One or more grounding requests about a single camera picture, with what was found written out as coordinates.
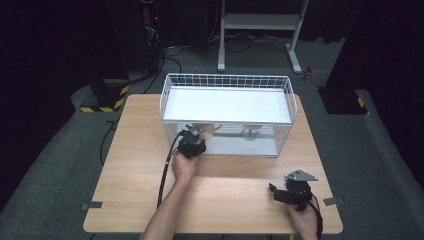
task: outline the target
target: metal stand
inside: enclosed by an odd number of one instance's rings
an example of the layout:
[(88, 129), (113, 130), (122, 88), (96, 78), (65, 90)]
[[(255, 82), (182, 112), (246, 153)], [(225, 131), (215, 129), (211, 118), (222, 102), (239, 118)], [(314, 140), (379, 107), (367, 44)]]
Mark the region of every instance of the metal stand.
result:
[(308, 3), (309, 0), (303, 0), (299, 14), (226, 14), (225, 0), (222, 0), (218, 71), (225, 71), (225, 29), (263, 29), (294, 31), (292, 41), (290, 44), (286, 44), (286, 49), (293, 71), (297, 74), (302, 73), (294, 48), (296, 47)]

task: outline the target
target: white wire basket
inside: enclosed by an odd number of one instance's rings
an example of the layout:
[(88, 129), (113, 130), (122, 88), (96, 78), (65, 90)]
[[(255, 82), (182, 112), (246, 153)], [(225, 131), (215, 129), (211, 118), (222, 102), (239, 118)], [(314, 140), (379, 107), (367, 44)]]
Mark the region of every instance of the white wire basket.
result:
[(213, 125), (204, 154), (277, 157), (297, 105), (286, 76), (168, 74), (160, 114), (170, 144), (186, 125)]

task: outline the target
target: black cable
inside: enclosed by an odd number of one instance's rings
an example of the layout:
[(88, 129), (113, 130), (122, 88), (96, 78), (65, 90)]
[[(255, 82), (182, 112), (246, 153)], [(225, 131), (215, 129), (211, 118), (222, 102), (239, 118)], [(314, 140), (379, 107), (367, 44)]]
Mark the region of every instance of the black cable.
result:
[(171, 161), (172, 154), (174, 153), (174, 145), (177, 142), (178, 138), (182, 135), (183, 131), (179, 132), (177, 136), (175, 137), (174, 141), (171, 144), (171, 148), (169, 149), (168, 156), (166, 157), (165, 167), (163, 168), (162, 173), (162, 180), (160, 182), (159, 187), (159, 194), (158, 194), (158, 204), (157, 208), (159, 208), (160, 204), (162, 203), (162, 194), (163, 194), (163, 188), (165, 187), (165, 180), (166, 180), (166, 174), (168, 173), (168, 166), (169, 162)]
[(216, 14), (215, 14), (215, 21), (214, 21), (214, 24), (213, 24), (213, 29), (212, 29), (212, 31), (211, 31), (211, 34), (209, 35), (209, 37), (208, 37), (208, 42), (210, 41), (210, 39), (211, 39), (211, 37), (213, 36), (213, 34), (215, 33), (215, 29), (216, 29), (216, 26), (218, 25), (217, 23), (218, 23), (218, 19), (219, 19), (219, 3), (218, 3), (218, 1), (216, 1)]
[(177, 63), (178, 64), (178, 66), (180, 67), (180, 73), (182, 73), (183, 72), (183, 67), (181, 66), (181, 63), (180, 62), (178, 62), (177, 60), (175, 60), (175, 59), (173, 59), (173, 58), (165, 58), (166, 60), (171, 60), (171, 61), (174, 61), (175, 63)]
[(249, 35), (247, 34), (240, 34), (240, 35), (236, 35), (234, 37), (228, 37), (228, 38), (230, 39), (231, 42), (236, 44), (244, 44), (244, 43), (251, 42), (251, 39)]
[(142, 82), (144, 80), (147, 80), (147, 79), (151, 78), (156, 73), (157, 72), (154, 70), (146, 76), (142, 76), (142, 77), (136, 78), (136, 79), (131, 80), (131, 81), (125, 81), (124, 83), (107, 83), (107, 86), (108, 87), (126, 87), (126, 86), (129, 86), (131, 84), (139, 83), (139, 82)]
[(174, 57), (174, 56), (177, 56), (177, 55), (179, 55), (179, 54), (183, 53), (183, 52), (184, 52), (184, 49), (185, 49), (185, 47), (184, 47), (184, 46), (176, 46), (176, 47), (174, 47), (174, 48), (181, 48), (181, 51), (179, 51), (179, 52), (177, 52), (177, 53), (174, 53), (174, 54), (166, 55), (166, 57)]
[(264, 42), (255, 42), (255, 40), (263, 40), (263, 39), (265, 39), (265, 38), (255, 38), (255, 39), (252, 39), (253, 46), (278, 46), (280, 44), (287, 43), (287, 41), (289, 40), (289, 38), (278, 38), (277, 37), (274, 40), (272, 40), (270, 42), (267, 42), (267, 43), (264, 43)]
[(166, 73), (164, 71), (160, 71), (160, 74), (162, 75), (163, 78), (166, 78)]
[(216, 51), (216, 50), (218, 50), (219, 49), (219, 44), (215, 44), (215, 46), (214, 46), (214, 44), (210, 44), (212, 47), (207, 47), (204, 51), (206, 51), (206, 52), (214, 52), (214, 51)]
[(166, 55), (166, 49), (163, 51), (163, 55), (162, 55), (162, 64), (160, 65), (160, 68), (158, 69), (155, 77), (153, 78), (153, 80), (150, 82), (149, 86), (147, 86), (147, 88), (143, 91), (142, 94), (145, 94), (147, 91), (149, 91), (150, 87), (153, 85), (153, 83), (155, 82), (156, 78), (158, 78), (159, 74), (162, 71), (163, 65), (165, 64), (165, 55)]
[(95, 234), (95, 233), (91, 234), (91, 237), (90, 237), (90, 239), (89, 239), (89, 240), (93, 240), (95, 236), (96, 236), (96, 234)]
[(314, 209), (316, 216), (317, 216), (317, 224), (318, 224), (318, 229), (317, 229), (317, 238), (318, 240), (321, 240), (321, 236), (322, 236), (322, 230), (323, 230), (323, 219), (322, 219), (322, 215), (321, 215), (321, 210), (319, 208), (319, 203), (317, 200), (317, 197), (315, 197), (314, 194), (312, 194), (312, 196), (315, 198), (315, 202), (317, 203), (317, 208), (310, 202), (308, 201), (308, 204)]
[(231, 43), (234, 44), (247, 44), (247, 47), (243, 48), (242, 50), (232, 50), (228, 45), (225, 46), (225, 50), (232, 52), (232, 53), (242, 53), (247, 51), (251, 46), (252, 46), (252, 41), (249, 39), (249, 37), (247, 36), (239, 36), (236, 37), (235, 39), (231, 40)]
[(115, 127), (115, 124), (119, 121), (120, 118), (121, 117), (119, 117), (115, 121), (107, 121), (107, 123), (110, 123), (110, 127), (107, 130), (105, 136), (103, 137), (102, 143), (100, 144), (100, 163), (102, 164), (102, 166), (105, 165), (105, 162), (103, 160), (103, 145), (105, 144), (106, 138), (109, 135), (110, 131), (116, 130), (116, 128), (114, 129), (114, 127)]

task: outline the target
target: white rack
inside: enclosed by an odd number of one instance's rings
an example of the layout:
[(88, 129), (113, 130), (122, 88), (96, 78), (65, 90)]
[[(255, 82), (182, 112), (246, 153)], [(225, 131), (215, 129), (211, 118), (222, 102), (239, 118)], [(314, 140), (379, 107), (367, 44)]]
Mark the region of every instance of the white rack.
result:
[[(278, 156), (297, 106), (284, 76), (168, 74), (160, 113), (171, 144), (186, 125), (220, 125), (205, 154)], [(261, 125), (256, 140), (242, 137), (244, 125)]]
[(264, 29), (292, 30), (290, 44), (286, 44), (287, 53), (295, 73), (301, 73), (294, 48), (299, 37), (309, 0), (303, 0), (299, 14), (226, 14), (225, 0), (222, 0), (220, 43), (218, 52), (218, 71), (225, 71), (225, 29)]

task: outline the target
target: forearm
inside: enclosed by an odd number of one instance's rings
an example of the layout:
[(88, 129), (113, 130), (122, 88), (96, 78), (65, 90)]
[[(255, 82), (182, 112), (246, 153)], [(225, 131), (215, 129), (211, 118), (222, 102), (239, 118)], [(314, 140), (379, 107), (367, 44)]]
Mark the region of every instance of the forearm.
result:
[(189, 181), (177, 181), (162, 204), (151, 218), (141, 239), (169, 240), (172, 239), (177, 223), (177, 216), (182, 204), (184, 192)]

